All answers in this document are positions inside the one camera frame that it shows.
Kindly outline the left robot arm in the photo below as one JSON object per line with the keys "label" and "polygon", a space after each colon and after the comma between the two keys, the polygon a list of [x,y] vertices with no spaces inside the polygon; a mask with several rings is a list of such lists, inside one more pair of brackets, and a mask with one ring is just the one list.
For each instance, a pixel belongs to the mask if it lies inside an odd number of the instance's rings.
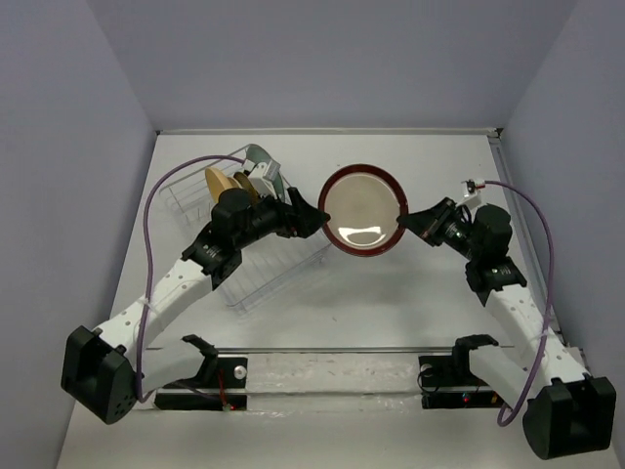
{"label": "left robot arm", "polygon": [[283,202],[270,195],[253,201],[243,189],[222,192],[210,222],[160,281],[149,279],[145,294],[112,319],[69,334],[62,389],[110,425],[164,385],[210,383],[219,353],[200,337],[187,335],[154,354],[146,347],[235,272],[245,247],[268,235],[308,238],[329,221],[329,214],[308,204],[297,189],[287,193]]}

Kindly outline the yellow patterned plate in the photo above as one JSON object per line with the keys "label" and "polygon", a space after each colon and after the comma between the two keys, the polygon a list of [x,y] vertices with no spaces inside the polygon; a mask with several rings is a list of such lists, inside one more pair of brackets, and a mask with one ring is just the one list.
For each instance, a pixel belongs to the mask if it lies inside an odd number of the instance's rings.
{"label": "yellow patterned plate", "polygon": [[254,188],[246,174],[238,171],[233,174],[232,178],[250,195],[251,203],[253,205],[256,205],[260,201],[259,193]]}

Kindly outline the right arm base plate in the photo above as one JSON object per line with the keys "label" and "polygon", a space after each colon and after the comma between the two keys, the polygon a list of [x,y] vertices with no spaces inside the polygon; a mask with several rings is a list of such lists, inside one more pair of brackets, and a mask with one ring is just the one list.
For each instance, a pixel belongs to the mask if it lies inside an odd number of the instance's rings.
{"label": "right arm base plate", "polygon": [[423,409],[500,408],[503,400],[485,382],[462,374],[451,356],[419,357],[417,386]]}

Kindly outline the teal floral plate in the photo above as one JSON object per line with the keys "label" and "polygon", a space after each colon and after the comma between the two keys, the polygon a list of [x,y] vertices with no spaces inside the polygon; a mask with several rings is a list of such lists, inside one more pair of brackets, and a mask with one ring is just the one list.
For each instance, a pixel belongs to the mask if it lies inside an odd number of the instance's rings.
{"label": "teal floral plate", "polygon": [[[278,163],[276,160],[274,160],[270,156],[270,154],[265,149],[263,149],[262,147],[260,147],[258,145],[255,145],[255,144],[249,145],[247,147],[247,149],[245,151],[244,163],[245,163],[245,161],[247,159],[249,159],[251,161],[254,161],[254,162],[274,161],[274,162]],[[284,187],[284,182],[282,180],[282,175],[281,175],[281,172],[280,172],[280,168],[281,168],[281,165],[279,164],[279,176],[277,177],[277,180],[276,180],[277,188],[279,190],[279,198],[277,198],[277,199],[282,201],[282,202],[285,202],[286,201],[285,187]]]}

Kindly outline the red rimmed plate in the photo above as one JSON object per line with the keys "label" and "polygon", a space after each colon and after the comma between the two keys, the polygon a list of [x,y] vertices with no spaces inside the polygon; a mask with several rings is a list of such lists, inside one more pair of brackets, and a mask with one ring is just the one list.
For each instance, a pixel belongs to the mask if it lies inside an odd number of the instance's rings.
{"label": "red rimmed plate", "polygon": [[318,208],[330,216],[328,240],[356,257],[375,257],[395,247],[404,234],[397,218],[408,213],[399,182],[384,169],[364,163],[335,171],[324,183]]}

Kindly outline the beige bear plate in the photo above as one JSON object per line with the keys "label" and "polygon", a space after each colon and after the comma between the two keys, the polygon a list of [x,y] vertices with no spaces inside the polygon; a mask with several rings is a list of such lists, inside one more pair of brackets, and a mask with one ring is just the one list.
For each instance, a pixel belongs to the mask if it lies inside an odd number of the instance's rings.
{"label": "beige bear plate", "polygon": [[215,167],[207,167],[204,170],[204,177],[208,191],[217,204],[221,194],[230,189],[241,189],[241,185],[234,177],[227,176],[222,170]]}

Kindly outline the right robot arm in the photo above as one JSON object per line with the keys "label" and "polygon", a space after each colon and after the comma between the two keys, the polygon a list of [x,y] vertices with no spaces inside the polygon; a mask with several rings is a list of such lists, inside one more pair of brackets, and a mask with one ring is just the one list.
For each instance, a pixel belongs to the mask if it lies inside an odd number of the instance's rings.
{"label": "right robot arm", "polygon": [[449,198],[397,218],[430,246],[449,246],[467,259],[466,280],[517,351],[512,359],[485,334],[456,340],[449,360],[459,382],[485,382],[504,402],[500,426],[519,418],[525,438],[543,460],[609,448],[616,391],[565,347],[536,306],[527,281],[508,254],[510,214],[485,204],[471,220]]}

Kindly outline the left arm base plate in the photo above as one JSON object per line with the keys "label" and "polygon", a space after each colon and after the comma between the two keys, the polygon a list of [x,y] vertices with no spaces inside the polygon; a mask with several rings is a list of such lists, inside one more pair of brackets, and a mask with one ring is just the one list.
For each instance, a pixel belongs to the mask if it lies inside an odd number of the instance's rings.
{"label": "left arm base plate", "polygon": [[200,370],[191,379],[174,382],[158,390],[153,404],[160,410],[246,410],[247,375],[247,357],[219,356],[213,370]]}

